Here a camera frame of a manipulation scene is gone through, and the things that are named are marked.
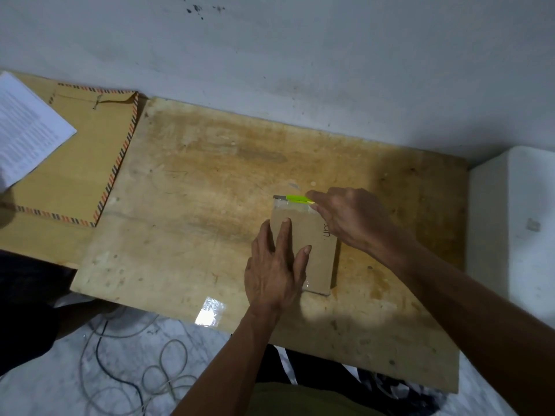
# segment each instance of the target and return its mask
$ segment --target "right hand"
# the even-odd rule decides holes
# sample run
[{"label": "right hand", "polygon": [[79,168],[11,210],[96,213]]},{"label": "right hand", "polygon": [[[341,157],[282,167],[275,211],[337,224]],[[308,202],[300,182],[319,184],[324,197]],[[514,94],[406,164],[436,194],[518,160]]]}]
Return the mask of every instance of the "right hand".
[{"label": "right hand", "polygon": [[362,188],[332,187],[327,194],[311,190],[306,196],[314,202],[310,206],[323,217],[333,235],[378,261],[383,262],[382,256],[406,237],[378,198]]}]

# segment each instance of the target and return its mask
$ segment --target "hand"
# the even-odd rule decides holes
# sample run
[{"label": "hand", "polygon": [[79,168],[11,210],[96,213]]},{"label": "hand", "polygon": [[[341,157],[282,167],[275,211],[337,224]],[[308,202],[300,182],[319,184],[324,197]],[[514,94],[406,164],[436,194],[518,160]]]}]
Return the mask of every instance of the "hand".
[{"label": "hand", "polygon": [[358,188],[332,187],[327,194],[311,190],[306,196],[328,224],[329,231],[351,247],[365,251],[378,261],[406,236],[396,226],[378,198]]},{"label": "hand", "polygon": [[246,297],[251,308],[276,312],[279,317],[301,292],[312,246],[302,247],[293,258],[291,220],[285,219],[275,247],[269,220],[260,226],[251,247],[253,256],[245,269]]}]

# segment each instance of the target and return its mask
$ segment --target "left hand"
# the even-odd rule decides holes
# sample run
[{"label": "left hand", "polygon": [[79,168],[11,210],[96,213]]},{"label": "left hand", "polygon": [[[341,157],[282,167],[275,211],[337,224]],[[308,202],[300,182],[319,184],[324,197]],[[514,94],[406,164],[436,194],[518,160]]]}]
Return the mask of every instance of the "left hand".
[{"label": "left hand", "polygon": [[291,220],[285,219],[275,247],[269,220],[260,226],[251,247],[253,256],[245,269],[246,297],[251,308],[281,315],[301,292],[312,246],[302,247],[293,258]]}]

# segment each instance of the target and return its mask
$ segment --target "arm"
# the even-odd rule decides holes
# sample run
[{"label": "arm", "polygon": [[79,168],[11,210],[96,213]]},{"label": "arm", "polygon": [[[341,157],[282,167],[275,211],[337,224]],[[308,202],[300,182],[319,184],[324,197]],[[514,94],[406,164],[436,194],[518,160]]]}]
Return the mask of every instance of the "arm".
[{"label": "arm", "polygon": [[245,269],[250,306],[233,336],[177,405],[174,416],[245,413],[272,331],[284,309],[300,294],[306,277],[311,246],[302,248],[293,260],[290,233],[291,221],[286,219],[274,248],[270,221],[260,227]]},{"label": "arm", "polygon": [[428,251],[366,190],[306,195],[331,233],[406,284],[514,410],[552,414],[555,330]]}]

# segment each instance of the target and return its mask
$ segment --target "wooden board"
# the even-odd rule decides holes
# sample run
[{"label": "wooden board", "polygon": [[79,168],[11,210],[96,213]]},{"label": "wooden board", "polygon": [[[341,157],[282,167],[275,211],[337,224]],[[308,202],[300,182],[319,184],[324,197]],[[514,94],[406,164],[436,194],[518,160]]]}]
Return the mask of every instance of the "wooden board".
[{"label": "wooden board", "polygon": [[[272,195],[330,186],[376,193],[398,224],[462,267],[464,160],[152,99],[72,289],[190,322],[212,297],[226,304],[218,328],[232,332]],[[271,341],[456,391],[447,334],[389,270],[340,248],[332,294],[304,293]]]}]

